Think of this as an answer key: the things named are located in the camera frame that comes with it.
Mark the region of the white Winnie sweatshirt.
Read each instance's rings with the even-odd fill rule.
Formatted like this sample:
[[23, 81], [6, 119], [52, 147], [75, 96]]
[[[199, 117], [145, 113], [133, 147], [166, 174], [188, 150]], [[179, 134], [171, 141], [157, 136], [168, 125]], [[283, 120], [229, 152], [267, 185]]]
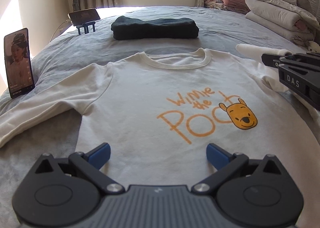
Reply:
[[137, 53], [90, 64], [1, 115], [1, 144], [69, 109], [82, 116], [76, 149], [110, 144], [104, 173], [123, 185], [188, 184], [210, 175], [215, 143], [276, 155], [304, 197], [300, 227], [319, 227], [319, 143], [271, 68], [230, 53]]

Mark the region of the white plush toy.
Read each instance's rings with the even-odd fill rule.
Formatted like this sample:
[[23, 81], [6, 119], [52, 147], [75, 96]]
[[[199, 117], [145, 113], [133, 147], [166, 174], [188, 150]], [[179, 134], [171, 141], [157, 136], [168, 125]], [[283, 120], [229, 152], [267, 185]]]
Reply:
[[309, 41], [308, 51], [313, 53], [320, 53], [320, 46], [316, 42]]

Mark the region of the folded grey quilt stack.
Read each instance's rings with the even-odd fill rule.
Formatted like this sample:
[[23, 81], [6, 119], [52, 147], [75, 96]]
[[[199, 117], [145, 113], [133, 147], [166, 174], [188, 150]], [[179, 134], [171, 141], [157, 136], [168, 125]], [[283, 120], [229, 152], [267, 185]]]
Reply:
[[307, 47], [319, 44], [319, 0], [245, 0], [246, 18]]

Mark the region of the pink pillow pile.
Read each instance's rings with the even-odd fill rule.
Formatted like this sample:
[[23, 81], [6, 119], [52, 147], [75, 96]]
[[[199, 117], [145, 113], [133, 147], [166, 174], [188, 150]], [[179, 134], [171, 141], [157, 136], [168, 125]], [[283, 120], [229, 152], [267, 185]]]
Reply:
[[250, 9], [245, 0], [204, 0], [205, 8], [247, 14]]

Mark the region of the grey bed sheet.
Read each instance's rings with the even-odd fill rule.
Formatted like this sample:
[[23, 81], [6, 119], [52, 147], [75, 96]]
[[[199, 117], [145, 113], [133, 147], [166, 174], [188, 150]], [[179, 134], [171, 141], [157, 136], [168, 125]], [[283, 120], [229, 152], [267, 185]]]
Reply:
[[[111, 24], [116, 18], [103, 17], [96, 23], [95, 32], [83, 35], [78, 35], [77, 31], [68, 32], [54, 39], [36, 55], [31, 61], [36, 79], [35, 88], [16, 99], [4, 93], [1, 96], [1, 115], [90, 64], [104, 66], [137, 53], [162, 56], [209, 49], [249, 59], [246, 52], [236, 50], [237, 44], [285, 49], [293, 53], [302, 51], [287, 39], [234, 12], [161, 6], [137, 8], [128, 17], [141, 20], [190, 18], [198, 26], [199, 36], [195, 39], [116, 40], [111, 31]], [[287, 101], [291, 97], [287, 88], [281, 95]], [[319, 114], [297, 100], [290, 104], [319, 143], [319, 134], [313, 131], [319, 127]], [[12, 196], [40, 155], [50, 153], [63, 158], [78, 151], [76, 144], [81, 121], [81, 114], [71, 108], [19, 133], [6, 144], [1, 144], [1, 227], [19, 225], [11, 206]]]

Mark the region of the upright smartphone playing video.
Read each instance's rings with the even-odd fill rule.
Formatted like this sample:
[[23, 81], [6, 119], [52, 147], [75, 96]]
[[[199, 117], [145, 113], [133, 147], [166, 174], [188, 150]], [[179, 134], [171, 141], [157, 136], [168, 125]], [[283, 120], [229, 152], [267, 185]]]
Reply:
[[35, 87], [27, 28], [4, 37], [4, 63], [8, 90], [12, 99], [29, 93]]

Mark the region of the blue phone stand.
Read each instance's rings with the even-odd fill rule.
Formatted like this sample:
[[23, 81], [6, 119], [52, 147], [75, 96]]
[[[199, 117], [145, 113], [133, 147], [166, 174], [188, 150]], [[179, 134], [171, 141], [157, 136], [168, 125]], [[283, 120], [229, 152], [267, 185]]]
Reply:
[[92, 27], [92, 31], [95, 32], [95, 21], [86, 22], [80, 25], [77, 25], [78, 35], [81, 35], [81, 29], [84, 29], [84, 34], [89, 33], [89, 27]]

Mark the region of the folded black garment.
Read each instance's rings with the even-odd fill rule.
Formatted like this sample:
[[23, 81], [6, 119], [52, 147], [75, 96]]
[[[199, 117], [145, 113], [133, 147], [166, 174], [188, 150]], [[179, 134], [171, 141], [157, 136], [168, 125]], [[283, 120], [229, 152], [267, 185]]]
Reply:
[[118, 17], [111, 30], [116, 40], [133, 40], [149, 38], [195, 39], [199, 36], [199, 28], [189, 18], [140, 20], [126, 16]]

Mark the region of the landscape phone on stand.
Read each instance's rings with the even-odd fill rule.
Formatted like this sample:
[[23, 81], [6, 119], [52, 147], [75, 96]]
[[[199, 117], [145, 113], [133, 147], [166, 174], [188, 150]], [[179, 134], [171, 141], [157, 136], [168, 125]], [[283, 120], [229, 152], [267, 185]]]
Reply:
[[95, 8], [71, 12], [68, 14], [68, 17], [73, 26], [100, 20], [100, 16]]

